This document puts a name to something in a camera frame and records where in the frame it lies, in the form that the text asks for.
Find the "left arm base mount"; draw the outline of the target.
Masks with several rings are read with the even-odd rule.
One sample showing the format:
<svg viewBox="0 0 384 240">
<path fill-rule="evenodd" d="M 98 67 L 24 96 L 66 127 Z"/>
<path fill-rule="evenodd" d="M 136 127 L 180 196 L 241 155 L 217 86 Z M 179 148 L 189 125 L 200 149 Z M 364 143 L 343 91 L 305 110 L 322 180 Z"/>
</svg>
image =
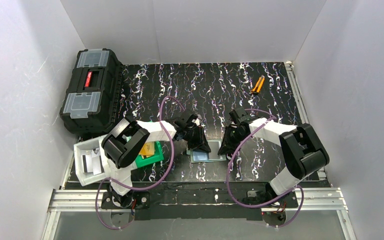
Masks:
<svg viewBox="0 0 384 240">
<path fill-rule="evenodd" d="M 151 195 L 145 191 L 129 191 L 121 196 L 114 190 L 107 190 L 103 193 L 100 201 L 100 210 L 110 211 L 110 222 L 112 228 L 123 229 L 121 217 L 127 217 L 130 225 L 135 220 L 136 210 L 147 210 L 150 207 Z"/>
</svg>

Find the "green plastic bin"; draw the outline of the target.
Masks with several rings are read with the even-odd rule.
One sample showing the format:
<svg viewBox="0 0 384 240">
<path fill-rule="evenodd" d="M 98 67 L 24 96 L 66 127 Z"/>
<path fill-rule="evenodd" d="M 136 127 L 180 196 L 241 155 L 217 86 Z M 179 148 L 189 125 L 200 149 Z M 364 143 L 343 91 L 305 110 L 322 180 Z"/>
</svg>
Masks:
<svg viewBox="0 0 384 240">
<path fill-rule="evenodd" d="M 140 155 L 138 155 L 134 161 L 135 166 L 137 168 L 142 168 L 144 166 L 152 165 L 164 159 L 163 150 L 160 142 L 155 141 L 154 143 L 155 143 L 155 155 L 148 158 L 142 158 Z"/>
</svg>

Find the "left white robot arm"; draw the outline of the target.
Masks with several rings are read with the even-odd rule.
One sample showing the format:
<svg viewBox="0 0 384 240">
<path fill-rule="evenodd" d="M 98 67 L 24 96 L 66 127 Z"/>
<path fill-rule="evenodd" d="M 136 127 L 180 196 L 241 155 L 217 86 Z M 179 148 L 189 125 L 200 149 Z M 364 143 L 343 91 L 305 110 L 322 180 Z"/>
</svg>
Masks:
<svg viewBox="0 0 384 240">
<path fill-rule="evenodd" d="M 110 181 L 110 191 L 125 196 L 132 186 L 131 171 L 141 149 L 147 143 L 184 140 L 191 151 L 210 153 L 201 118 L 190 110 L 180 116 L 158 122 L 135 120 L 131 116 L 123 118 L 101 142 L 101 152 L 107 158 L 105 172 Z"/>
</svg>

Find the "grey silver credit card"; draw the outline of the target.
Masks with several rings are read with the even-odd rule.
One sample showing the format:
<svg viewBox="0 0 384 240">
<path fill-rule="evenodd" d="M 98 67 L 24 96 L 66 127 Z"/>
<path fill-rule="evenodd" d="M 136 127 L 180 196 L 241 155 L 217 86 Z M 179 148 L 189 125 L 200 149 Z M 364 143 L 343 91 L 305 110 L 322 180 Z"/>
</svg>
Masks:
<svg viewBox="0 0 384 240">
<path fill-rule="evenodd" d="M 218 151 L 221 146 L 221 142 L 219 140 L 209 140 L 208 145 L 210 147 L 211 152 L 208 153 L 208 160 L 209 161 L 216 161 L 220 160 L 223 157 L 218 154 Z"/>
</svg>

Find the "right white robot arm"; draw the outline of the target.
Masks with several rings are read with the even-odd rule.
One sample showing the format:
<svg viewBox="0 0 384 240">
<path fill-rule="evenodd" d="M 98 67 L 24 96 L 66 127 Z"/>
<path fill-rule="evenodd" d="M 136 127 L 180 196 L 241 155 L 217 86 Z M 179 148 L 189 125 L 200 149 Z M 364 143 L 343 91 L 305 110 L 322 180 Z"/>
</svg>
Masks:
<svg viewBox="0 0 384 240">
<path fill-rule="evenodd" d="M 330 162 L 330 157 L 314 128 L 308 124 L 286 125 L 251 115 L 242 107 L 232 110 L 225 128 L 219 155 L 238 153 L 245 139 L 257 137 L 281 147 L 285 168 L 265 185 L 263 200 L 272 200 Z"/>
</svg>

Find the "white bin with silver cards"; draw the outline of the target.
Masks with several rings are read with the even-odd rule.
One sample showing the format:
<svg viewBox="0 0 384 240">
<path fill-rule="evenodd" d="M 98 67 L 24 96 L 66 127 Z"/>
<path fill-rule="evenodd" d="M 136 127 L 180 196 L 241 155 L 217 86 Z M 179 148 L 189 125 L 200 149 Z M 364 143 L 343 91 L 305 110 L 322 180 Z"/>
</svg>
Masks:
<svg viewBox="0 0 384 240">
<path fill-rule="evenodd" d="M 73 145 L 75 174 L 82 187 L 109 177 L 108 158 L 102 148 L 104 138 L 102 135 Z"/>
</svg>

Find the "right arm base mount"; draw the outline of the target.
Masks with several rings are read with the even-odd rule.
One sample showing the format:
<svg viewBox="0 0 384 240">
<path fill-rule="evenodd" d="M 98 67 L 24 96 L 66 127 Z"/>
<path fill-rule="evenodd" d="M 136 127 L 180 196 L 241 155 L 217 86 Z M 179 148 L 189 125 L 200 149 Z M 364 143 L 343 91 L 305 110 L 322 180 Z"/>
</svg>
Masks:
<svg viewBox="0 0 384 240">
<path fill-rule="evenodd" d="M 248 205 L 261 205 L 269 202 L 269 204 L 261 207 L 262 219 L 268 227 L 276 229 L 290 224 L 300 213 L 304 203 L 303 200 L 298 200 L 293 190 L 286 192 L 276 201 L 269 199 L 269 197 L 264 190 L 249 190 L 243 201 Z"/>
</svg>

